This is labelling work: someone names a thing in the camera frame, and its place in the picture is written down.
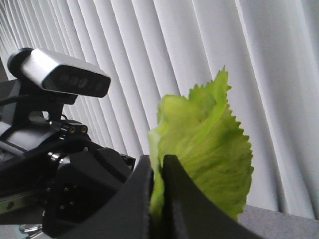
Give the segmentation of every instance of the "vertical blinds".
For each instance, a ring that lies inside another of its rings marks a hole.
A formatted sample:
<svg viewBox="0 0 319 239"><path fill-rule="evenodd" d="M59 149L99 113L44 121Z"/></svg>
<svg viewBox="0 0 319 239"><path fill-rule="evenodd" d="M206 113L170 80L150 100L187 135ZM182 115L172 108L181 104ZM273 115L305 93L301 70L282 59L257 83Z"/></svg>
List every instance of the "vertical blinds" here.
<svg viewBox="0 0 319 239"><path fill-rule="evenodd" d="M225 65L254 152L248 204L318 218L318 22L319 1L308 0L3 0L0 56L6 65L19 48L47 48L98 65L108 95L64 112L137 158L160 98L187 95Z"/></svg>

